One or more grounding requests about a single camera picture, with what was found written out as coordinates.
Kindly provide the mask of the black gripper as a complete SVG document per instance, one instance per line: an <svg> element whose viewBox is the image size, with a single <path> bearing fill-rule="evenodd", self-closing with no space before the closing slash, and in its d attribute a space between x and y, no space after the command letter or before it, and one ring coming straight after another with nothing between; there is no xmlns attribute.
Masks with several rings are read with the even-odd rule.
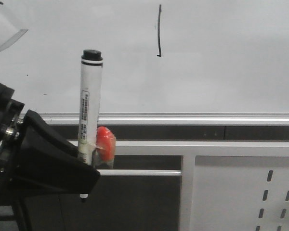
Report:
<svg viewBox="0 0 289 231"><path fill-rule="evenodd" d="M78 148L28 110L28 129L20 141L24 103L13 99L14 89L0 83L0 205L13 192L28 194L91 193L100 178L93 167L79 161Z"/></svg>

